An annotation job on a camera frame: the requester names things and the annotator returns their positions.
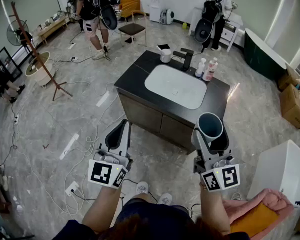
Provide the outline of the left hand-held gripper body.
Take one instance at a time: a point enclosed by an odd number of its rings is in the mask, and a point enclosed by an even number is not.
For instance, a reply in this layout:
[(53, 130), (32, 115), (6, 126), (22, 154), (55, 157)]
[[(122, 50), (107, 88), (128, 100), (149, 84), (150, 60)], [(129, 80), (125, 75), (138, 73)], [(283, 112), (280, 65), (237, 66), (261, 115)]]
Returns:
[(129, 144), (111, 149), (105, 144), (97, 148), (98, 159), (89, 160), (88, 181), (118, 189), (131, 169), (133, 160), (128, 154)]

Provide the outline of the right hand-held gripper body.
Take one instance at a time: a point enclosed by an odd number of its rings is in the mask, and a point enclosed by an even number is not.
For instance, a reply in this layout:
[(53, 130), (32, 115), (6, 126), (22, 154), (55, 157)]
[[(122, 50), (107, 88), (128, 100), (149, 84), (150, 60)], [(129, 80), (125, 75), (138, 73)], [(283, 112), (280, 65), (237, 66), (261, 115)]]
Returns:
[(209, 192), (223, 191), (240, 185), (239, 164), (235, 162), (231, 154), (208, 161), (197, 156), (193, 172), (200, 175)]

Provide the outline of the grey blue cup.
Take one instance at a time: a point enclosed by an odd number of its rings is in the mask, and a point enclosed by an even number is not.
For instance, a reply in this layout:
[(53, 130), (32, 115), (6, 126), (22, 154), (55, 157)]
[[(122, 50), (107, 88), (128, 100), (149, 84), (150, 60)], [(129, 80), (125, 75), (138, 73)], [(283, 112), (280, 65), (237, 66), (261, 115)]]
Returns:
[(223, 133), (223, 123), (221, 119), (210, 112), (205, 112), (200, 115), (197, 120), (197, 127), (207, 143), (219, 138)]

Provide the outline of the pink bottle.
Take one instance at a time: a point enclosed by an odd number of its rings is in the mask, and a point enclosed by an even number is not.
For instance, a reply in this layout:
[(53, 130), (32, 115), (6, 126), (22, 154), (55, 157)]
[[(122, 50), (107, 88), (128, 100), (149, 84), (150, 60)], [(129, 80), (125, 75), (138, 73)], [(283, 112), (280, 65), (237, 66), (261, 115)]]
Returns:
[(212, 60), (209, 61), (207, 68), (204, 71), (204, 74), (202, 76), (202, 80), (206, 82), (211, 81), (217, 66), (218, 66), (217, 58), (214, 57)]

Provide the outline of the white pump bottle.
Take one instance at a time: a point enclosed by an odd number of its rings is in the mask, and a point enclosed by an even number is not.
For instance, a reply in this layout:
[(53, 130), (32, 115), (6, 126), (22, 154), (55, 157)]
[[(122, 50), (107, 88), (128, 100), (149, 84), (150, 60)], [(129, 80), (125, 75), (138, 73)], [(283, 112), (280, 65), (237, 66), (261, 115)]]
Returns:
[(204, 70), (205, 70), (205, 63), (206, 63), (206, 59), (205, 58), (201, 58), (199, 64), (198, 64), (198, 67), (196, 69), (196, 72), (195, 72), (195, 76), (197, 78), (201, 78), (203, 73), (204, 73)]

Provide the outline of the white mug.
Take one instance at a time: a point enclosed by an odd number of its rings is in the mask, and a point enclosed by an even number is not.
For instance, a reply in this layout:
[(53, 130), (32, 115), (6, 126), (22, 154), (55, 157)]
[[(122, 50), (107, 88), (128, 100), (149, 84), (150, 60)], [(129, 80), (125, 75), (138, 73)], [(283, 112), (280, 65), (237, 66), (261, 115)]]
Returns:
[(172, 57), (172, 51), (170, 49), (162, 49), (161, 50), (161, 55), (160, 55), (160, 60), (162, 63), (169, 63), (171, 61)]

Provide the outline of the person's right forearm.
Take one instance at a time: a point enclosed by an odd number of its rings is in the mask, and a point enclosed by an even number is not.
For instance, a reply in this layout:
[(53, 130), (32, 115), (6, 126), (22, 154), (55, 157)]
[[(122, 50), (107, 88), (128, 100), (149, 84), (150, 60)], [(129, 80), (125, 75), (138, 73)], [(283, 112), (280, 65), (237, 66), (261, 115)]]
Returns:
[(203, 220), (221, 234), (230, 234), (230, 222), (223, 206), (221, 192), (209, 192), (205, 183), (201, 181), (200, 201)]

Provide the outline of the person's left forearm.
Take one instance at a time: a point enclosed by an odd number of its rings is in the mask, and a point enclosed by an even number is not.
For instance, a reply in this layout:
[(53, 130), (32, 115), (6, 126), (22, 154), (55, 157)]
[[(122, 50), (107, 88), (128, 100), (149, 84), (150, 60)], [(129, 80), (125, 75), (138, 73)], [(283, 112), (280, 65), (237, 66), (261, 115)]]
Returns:
[(96, 200), (85, 214), (82, 224), (96, 233), (107, 230), (118, 206), (121, 189), (121, 186), (118, 189), (103, 186)]

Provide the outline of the pink blanket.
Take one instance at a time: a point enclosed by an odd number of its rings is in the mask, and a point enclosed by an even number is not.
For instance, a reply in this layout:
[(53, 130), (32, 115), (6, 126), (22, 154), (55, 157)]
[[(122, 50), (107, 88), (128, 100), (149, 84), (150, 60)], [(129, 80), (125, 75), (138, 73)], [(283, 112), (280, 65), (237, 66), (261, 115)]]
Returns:
[(272, 229), (288, 217), (294, 207), (288, 198), (281, 192), (272, 189), (263, 189), (259, 194), (250, 200), (224, 200), (223, 205), (228, 215), (230, 225), (239, 217), (243, 216), (258, 204), (263, 203), (275, 211), (279, 217), (262, 232), (250, 237), (251, 240), (262, 240)]

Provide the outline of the person's white left shoe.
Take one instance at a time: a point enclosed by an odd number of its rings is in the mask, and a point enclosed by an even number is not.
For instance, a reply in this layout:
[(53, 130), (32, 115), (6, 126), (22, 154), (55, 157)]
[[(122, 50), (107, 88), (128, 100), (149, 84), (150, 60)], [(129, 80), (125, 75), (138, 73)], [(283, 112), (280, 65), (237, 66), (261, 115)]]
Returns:
[(148, 194), (148, 191), (149, 191), (149, 186), (148, 184), (145, 182), (145, 181), (141, 181), (139, 183), (137, 183), (136, 185), (136, 194), (139, 195), (139, 194)]

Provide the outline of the person's white shoe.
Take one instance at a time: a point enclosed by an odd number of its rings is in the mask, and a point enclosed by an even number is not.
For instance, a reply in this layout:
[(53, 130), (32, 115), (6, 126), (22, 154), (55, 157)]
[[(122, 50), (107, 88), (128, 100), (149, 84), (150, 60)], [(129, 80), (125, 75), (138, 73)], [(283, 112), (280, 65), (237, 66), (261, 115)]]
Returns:
[(141, 181), (139, 183), (137, 183), (136, 185), (136, 194), (139, 195), (139, 194), (148, 194), (148, 191), (149, 191), (149, 186), (148, 184), (145, 182), (145, 181)]
[(158, 205), (163, 204), (163, 205), (167, 205), (167, 206), (171, 205), (171, 203), (172, 203), (172, 195), (169, 193), (163, 193), (161, 195), (161, 197), (159, 198), (159, 201), (157, 202)]

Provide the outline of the orange cushion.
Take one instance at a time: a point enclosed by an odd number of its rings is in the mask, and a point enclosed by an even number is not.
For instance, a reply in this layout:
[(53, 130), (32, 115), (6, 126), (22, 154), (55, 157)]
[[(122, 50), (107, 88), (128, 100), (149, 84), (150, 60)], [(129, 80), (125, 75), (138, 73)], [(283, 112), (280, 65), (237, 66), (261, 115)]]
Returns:
[(258, 204), (231, 225), (231, 233), (245, 232), (251, 238), (276, 222), (279, 215), (263, 203)]

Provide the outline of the person's white right shoe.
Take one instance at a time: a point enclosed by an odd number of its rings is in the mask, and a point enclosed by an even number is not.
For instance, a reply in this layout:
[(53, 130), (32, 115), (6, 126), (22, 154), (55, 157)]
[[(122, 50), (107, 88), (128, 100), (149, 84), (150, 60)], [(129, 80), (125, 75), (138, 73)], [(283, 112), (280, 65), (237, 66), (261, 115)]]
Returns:
[(161, 195), (161, 197), (159, 198), (159, 201), (157, 202), (158, 205), (163, 204), (163, 205), (167, 205), (167, 206), (171, 205), (171, 203), (172, 203), (172, 195), (169, 193), (163, 193)]

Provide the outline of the white square cabinet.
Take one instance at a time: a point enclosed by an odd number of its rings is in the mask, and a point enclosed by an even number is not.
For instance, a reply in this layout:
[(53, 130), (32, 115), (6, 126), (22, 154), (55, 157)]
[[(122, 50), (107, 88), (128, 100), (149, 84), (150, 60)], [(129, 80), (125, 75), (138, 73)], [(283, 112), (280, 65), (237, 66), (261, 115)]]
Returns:
[(266, 188), (281, 192), (295, 207), (299, 207), (300, 147), (292, 140), (260, 154), (247, 198), (255, 197)]

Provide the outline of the black-topped wooden vanity cabinet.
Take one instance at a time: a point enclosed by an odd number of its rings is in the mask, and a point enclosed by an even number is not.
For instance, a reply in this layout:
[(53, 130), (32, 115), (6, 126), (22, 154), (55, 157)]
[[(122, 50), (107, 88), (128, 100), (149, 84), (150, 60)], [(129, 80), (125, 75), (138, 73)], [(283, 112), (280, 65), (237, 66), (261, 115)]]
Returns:
[[(148, 75), (162, 64), (179, 71), (183, 66), (176, 60), (162, 63), (159, 54), (147, 50), (120, 76), (115, 87), (130, 123), (192, 152), (194, 147), (190, 139), (199, 116), (209, 112), (223, 118), (230, 86), (217, 78), (203, 81), (207, 86), (203, 102), (199, 108), (190, 110), (145, 87)], [(193, 67), (182, 72), (195, 77)]]

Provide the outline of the person's dark navy shirt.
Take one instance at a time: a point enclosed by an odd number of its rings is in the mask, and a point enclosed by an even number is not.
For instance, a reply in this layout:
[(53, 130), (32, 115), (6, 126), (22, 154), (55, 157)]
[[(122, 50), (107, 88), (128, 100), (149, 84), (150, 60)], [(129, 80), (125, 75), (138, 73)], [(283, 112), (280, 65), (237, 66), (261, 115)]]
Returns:
[(113, 227), (95, 233), (69, 220), (52, 240), (250, 240), (245, 232), (222, 235), (201, 219), (193, 221), (179, 205), (153, 204), (140, 198), (129, 200)]

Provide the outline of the white sink basin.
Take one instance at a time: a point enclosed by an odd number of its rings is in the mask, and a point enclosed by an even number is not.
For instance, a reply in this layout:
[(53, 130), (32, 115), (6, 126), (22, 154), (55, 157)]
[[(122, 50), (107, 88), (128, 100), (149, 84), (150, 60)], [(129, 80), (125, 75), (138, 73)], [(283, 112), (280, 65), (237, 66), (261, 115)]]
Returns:
[(145, 80), (145, 87), (191, 110), (201, 106), (207, 91), (203, 81), (165, 64), (154, 68)]

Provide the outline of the cardboard box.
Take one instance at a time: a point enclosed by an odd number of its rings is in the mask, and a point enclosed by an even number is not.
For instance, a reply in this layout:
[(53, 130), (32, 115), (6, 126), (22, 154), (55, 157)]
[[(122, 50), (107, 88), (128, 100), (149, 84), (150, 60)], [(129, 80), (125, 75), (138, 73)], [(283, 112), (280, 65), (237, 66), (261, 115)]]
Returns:
[(300, 90), (290, 84), (279, 95), (281, 115), (300, 129)]
[(286, 70), (284, 74), (278, 79), (277, 87), (279, 91), (284, 91), (290, 84), (300, 90), (300, 74), (297, 73), (288, 64), (286, 65)]

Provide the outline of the black faucet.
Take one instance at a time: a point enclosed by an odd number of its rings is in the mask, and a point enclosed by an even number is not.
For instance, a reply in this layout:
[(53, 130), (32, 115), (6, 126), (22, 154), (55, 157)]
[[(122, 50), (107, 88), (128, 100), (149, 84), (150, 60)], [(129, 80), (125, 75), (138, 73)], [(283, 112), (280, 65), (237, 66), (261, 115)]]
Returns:
[(172, 53), (174, 56), (177, 56), (181, 59), (184, 59), (183, 66), (181, 68), (181, 71), (185, 72), (189, 70), (190, 68), (190, 63), (192, 60), (192, 57), (194, 55), (194, 51), (186, 48), (181, 48), (180, 51), (174, 51)]

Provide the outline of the dark green bathtub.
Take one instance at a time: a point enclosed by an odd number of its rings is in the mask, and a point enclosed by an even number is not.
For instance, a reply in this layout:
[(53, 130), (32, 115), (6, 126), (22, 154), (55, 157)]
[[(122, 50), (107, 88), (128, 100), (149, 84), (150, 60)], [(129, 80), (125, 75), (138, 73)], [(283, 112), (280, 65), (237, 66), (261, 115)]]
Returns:
[(244, 33), (244, 58), (256, 72), (277, 81), (286, 73), (286, 63), (271, 47), (250, 29)]

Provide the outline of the round white side table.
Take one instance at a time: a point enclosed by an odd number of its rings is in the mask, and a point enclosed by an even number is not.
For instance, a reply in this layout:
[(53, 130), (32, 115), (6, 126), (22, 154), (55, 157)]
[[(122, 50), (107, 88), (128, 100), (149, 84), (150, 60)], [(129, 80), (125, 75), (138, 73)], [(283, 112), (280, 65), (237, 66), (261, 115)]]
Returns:
[[(55, 68), (50, 60), (50, 52), (47, 51), (40, 53), (39, 56), (49, 73), (54, 77)], [(36, 58), (33, 59), (33, 61), (28, 65), (26, 69), (26, 76), (34, 80), (40, 86), (44, 86), (51, 81), (51, 78), (44, 70), (42, 64)]]

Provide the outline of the wooden chair dark seat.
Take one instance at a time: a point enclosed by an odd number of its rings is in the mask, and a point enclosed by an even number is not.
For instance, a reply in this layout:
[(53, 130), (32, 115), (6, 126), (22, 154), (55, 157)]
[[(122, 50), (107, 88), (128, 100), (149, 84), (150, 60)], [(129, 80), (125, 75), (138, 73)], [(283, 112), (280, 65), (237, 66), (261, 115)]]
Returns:
[[(134, 15), (142, 15), (142, 18), (134, 18)], [(147, 33), (146, 33), (146, 24), (147, 24), (147, 14), (145, 12), (142, 12), (140, 10), (132, 10), (131, 11), (131, 17), (132, 22), (126, 23), (123, 26), (118, 28), (118, 31), (120, 33), (120, 40), (122, 40), (123, 34), (129, 36), (128, 38), (131, 39), (130, 44), (133, 44), (135, 41), (135, 35), (144, 33), (144, 39), (145, 39), (145, 46), (147, 46)], [(144, 20), (143, 25), (137, 23), (137, 20)]]

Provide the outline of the white dressing table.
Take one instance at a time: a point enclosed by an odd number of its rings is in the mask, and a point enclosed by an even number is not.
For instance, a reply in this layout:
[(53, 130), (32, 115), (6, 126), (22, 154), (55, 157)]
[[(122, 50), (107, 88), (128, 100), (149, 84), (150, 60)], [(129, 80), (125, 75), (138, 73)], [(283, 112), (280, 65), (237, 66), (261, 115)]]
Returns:
[[(188, 35), (193, 35), (195, 31), (195, 27), (197, 23), (201, 19), (203, 8), (202, 7), (194, 7), (192, 10), (192, 17), (190, 22), (190, 27), (188, 31)], [(224, 45), (227, 45), (227, 52), (230, 51), (233, 44), (240, 44), (241, 40), (239, 38), (239, 32), (241, 31), (241, 27), (243, 27), (243, 21), (241, 16), (231, 13), (230, 17), (226, 20), (225, 27), (223, 28), (220, 42)]]

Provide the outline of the low wooden bench table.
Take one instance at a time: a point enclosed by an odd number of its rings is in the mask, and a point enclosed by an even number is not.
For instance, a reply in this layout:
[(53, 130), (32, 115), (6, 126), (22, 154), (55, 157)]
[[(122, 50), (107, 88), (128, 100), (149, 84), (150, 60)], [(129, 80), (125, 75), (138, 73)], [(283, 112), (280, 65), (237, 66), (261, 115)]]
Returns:
[(61, 18), (59, 18), (58, 20), (56, 20), (55, 22), (53, 22), (52, 24), (50, 24), (49, 26), (45, 27), (44, 29), (42, 29), (41, 31), (38, 32), (38, 37), (41, 38), (41, 41), (44, 44), (48, 44), (47, 43), (47, 37), (49, 37), (51, 34), (53, 34), (55, 31), (57, 31), (59, 28), (61, 27), (67, 27), (67, 23), (66, 23), (66, 17), (63, 16)]

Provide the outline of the white round-window carrier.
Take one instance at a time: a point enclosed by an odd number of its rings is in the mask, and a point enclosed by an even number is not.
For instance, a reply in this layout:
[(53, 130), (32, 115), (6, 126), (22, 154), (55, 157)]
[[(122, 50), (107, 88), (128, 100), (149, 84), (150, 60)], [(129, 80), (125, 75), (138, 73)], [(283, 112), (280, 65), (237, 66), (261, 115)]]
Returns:
[(170, 25), (174, 20), (174, 12), (171, 9), (164, 9), (160, 14), (159, 22), (163, 25)]

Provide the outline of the white water dispenser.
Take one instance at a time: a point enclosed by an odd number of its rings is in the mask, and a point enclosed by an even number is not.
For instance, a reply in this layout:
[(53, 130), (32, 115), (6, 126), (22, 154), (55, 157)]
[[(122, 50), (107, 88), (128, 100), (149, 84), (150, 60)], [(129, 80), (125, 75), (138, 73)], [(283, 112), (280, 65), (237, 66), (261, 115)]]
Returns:
[(164, 8), (164, 0), (150, 0), (149, 19), (154, 22), (160, 22), (160, 15)]

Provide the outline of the black standing fan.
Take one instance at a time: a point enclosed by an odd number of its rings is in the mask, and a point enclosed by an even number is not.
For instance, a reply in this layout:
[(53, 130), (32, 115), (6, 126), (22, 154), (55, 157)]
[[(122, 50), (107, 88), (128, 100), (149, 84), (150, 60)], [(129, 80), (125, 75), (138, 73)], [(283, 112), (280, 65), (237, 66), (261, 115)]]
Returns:
[(28, 48), (27, 40), (23, 35), (17, 20), (14, 20), (8, 26), (7, 39), (10, 44), (14, 46), (23, 46), (28, 54), (31, 53), (30, 49)]

